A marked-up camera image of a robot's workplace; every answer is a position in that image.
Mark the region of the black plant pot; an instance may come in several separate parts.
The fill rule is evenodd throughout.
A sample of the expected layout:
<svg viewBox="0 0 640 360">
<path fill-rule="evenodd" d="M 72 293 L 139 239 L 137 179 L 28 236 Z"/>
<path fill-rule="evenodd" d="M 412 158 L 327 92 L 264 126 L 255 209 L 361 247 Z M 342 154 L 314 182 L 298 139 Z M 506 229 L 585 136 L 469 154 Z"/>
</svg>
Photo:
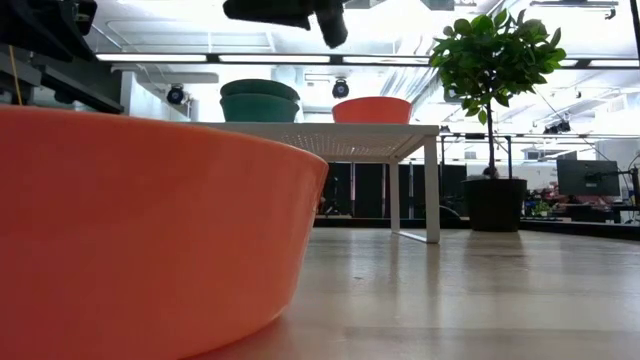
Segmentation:
<svg viewBox="0 0 640 360">
<path fill-rule="evenodd" d="M 527 181 L 516 178 L 475 179 L 462 182 L 470 227 L 474 231 L 517 232 Z"/>
</svg>

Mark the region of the orange plastic mini bowl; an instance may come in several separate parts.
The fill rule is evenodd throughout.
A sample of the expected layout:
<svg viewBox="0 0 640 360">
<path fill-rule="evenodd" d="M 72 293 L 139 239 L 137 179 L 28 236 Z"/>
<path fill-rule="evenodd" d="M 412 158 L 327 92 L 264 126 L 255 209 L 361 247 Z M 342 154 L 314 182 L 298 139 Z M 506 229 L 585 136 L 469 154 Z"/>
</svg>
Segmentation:
<svg viewBox="0 0 640 360">
<path fill-rule="evenodd" d="M 0 360 L 178 360 L 262 329 L 327 171 L 204 126 L 0 106 Z"/>
<path fill-rule="evenodd" d="M 408 124 L 412 105 L 406 100 L 374 96 L 343 101 L 332 108 L 335 123 Z"/>
</svg>

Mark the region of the black computer monitor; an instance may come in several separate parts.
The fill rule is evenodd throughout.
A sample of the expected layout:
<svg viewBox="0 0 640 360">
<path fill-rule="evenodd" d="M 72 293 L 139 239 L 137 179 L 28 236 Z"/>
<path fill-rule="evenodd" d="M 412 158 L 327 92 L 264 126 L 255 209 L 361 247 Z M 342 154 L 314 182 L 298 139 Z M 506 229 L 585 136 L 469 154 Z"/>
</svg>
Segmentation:
<svg viewBox="0 0 640 360">
<path fill-rule="evenodd" d="M 561 195 L 620 195 L 618 166 L 615 161 L 564 160 L 556 162 Z"/>
</svg>

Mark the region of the white perforated metal rack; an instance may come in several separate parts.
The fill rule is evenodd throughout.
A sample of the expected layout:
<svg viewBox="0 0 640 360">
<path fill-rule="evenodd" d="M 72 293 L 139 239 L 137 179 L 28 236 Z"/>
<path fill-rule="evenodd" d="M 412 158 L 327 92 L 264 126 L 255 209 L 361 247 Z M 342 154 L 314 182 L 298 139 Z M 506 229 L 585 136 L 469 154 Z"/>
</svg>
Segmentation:
<svg viewBox="0 0 640 360">
<path fill-rule="evenodd" d="M 389 166 L 393 234 L 426 244 L 441 240 L 436 125 L 335 123 L 207 123 L 207 127 L 254 135 L 313 153 L 327 162 L 383 163 Z M 426 234 L 404 232 L 400 221 L 399 163 L 424 151 Z"/>
</svg>

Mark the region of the long ceiling light strip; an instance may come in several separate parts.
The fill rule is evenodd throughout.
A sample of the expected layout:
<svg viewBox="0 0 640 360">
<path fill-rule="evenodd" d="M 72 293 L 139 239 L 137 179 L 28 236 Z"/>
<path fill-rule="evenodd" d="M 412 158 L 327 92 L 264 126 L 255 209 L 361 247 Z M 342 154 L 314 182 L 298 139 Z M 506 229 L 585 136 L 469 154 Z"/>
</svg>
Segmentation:
<svg viewBox="0 0 640 360">
<path fill-rule="evenodd" d="M 428 56 L 285 53 L 98 53 L 109 63 L 429 67 Z"/>
</svg>

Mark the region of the black background cabinets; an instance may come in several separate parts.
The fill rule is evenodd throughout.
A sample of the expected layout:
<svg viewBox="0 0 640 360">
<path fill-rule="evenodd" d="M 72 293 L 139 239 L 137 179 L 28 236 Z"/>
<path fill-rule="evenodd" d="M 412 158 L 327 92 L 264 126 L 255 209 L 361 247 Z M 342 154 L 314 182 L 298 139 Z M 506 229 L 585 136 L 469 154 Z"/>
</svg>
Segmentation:
<svg viewBox="0 0 640 360">
<path fill-rule="evenodd" d="M 399 211 L 401 219 L 426 218 L 425 177 L 422 164 L 401 164 Z M 438 169 L 441 219 L 465 214 L 462 182 L 467 169 L 445 165 Z M 356 219 L 381 219 L 391 215 L 390 167 L 387 164 L 331 163 L 318 213 Z"/>
</svg>

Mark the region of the teal bowl patterned inside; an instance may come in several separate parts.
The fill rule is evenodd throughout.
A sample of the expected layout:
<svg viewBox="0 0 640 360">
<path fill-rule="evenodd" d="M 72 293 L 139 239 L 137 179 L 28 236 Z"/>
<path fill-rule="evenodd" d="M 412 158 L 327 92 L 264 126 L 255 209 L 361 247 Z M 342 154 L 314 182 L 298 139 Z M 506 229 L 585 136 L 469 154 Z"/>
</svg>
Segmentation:
<svg viewBox="0 0 640 360">
<path fill-rule="evenodd" d="M 288 99 L 293 102 L 300 100 L 299 94 L 291 87 L 272 80 L 240 79 L 223 85 L 220 89 L 222 97 L 237 94 L 263 94 Z"/>
<path fill-rule="evenodd" d="M 230 95 L 220 105 L 226 122 L 293 123 L 299 111 L 294 101 L 266 94 Z"/>
</svg>

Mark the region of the black aluminium table frame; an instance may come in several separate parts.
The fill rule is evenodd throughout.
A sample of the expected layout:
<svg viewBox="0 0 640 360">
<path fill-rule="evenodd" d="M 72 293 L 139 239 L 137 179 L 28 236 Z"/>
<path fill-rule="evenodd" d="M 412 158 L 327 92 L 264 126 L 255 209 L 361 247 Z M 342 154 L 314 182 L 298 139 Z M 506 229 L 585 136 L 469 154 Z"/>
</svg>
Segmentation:
<svg viewBox="0 0 640 360">
<path fill-rule="evenodd" d="M 314 226 L 321 228 L 390 229 L 391 223 L 389 219 L 385 218 L 369 219 L 319 216 L 315 219 Z M 522 220 L 520 222 L 520 229 L 535 232 L 579 235 L 640 242 L 640 226 L 622 224 Z"/>
</svg>

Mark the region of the green leafy plant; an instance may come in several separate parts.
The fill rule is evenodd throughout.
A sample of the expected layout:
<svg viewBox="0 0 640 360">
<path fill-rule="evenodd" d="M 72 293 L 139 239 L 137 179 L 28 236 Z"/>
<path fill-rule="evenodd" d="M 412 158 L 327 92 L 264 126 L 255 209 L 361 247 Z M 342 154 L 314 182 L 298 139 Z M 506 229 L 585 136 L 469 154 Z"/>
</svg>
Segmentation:
<svg viewBox="0 0 640 360">
<path fill-rule="evenodd" d="M 496 179 L 492 105 L 509 107 L 521 93 L 533 93 L 546 76 L 561 67 L 566 52 L 559 46 L 562 32 L 549 32 L 539 19 L 516 17 L 506 9 L 497 15 L 457 19 L 429 57 L 444 91 L 461 101 L 467 117 L 487 129 L 488 166 L 482 179 Z"/>
</svg>

